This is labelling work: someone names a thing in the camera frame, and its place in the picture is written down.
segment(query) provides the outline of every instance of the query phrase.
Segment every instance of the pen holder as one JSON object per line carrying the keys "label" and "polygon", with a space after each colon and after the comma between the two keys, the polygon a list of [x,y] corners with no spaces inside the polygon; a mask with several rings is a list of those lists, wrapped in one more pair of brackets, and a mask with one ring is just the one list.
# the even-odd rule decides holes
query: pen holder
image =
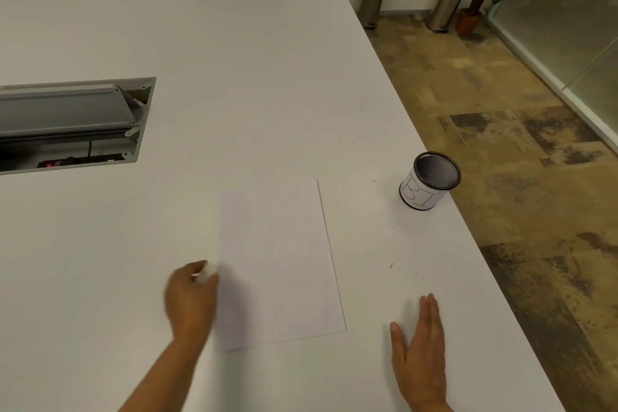
{"label": "pen holder", "polygon": [[414,160],[399,195],[406,205],[418,211],[428,211],[461,181],[459,166],[446,155],[425,152]]}

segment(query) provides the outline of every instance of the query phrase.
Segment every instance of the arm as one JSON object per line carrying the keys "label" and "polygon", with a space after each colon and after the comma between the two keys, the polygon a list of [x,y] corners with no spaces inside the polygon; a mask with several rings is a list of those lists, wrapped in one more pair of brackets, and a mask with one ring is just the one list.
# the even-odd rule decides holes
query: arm
{"label": "arm", "polygon": [[390,323],[392,369],[412,412],[453,412],[446,403],[444,330],[437,300],[422,296],[417,329],[410,345],[396,322]]}
{"label": "arm", "polygon": [[174,338],[154,362],[119,412],[180,412],[216,312],[219,275],[204,285],[193,275],[205,265],[194,262],[176,270],[165,291],[165,309]]}

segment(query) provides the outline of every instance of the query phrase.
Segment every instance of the metal mesh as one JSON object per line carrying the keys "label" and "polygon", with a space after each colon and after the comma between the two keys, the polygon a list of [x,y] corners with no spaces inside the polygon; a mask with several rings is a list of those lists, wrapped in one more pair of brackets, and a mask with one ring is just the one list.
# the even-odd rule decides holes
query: metal mesh
{"label": "metal mesh", "polygon": [[434,189],[451,190],[461,179],[461,173],[455,162],[445,155],[434,152],[419,155],[415,168],[421,181]]}

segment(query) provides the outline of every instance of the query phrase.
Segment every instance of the stainless steel trash can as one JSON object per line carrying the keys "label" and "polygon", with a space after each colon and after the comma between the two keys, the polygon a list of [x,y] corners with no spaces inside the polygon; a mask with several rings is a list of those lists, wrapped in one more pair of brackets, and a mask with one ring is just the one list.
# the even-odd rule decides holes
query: stainless steel trash can
{"label": "stainless steel trash can", "polygon": [[382,0],[362,0],[356,15],[365,29],[374,29],[378,25],[378,15]]}
{"label": "stainless steel trash can", "polygon": [[446,33],[461,0],[438,0],[436,7],[425,19],[425,26],[436,33]]}

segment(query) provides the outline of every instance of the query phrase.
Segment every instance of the white table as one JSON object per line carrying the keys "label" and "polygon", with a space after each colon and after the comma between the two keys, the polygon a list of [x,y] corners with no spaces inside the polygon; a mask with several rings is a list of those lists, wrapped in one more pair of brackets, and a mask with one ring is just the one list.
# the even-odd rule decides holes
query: white table
{"label": "white table", "polygon": [[423,144],[347,0],[0,6],[0,84],[157,78],[136,163],[0,176],[1,410],[119,407],[170,340],[168,273],[218,259],[220,190],[307,177],[347,331],[207,345],[186,412],[405,410],[388,322],[429,291],[457,412],[563,410],[450,196],[400,200]]}

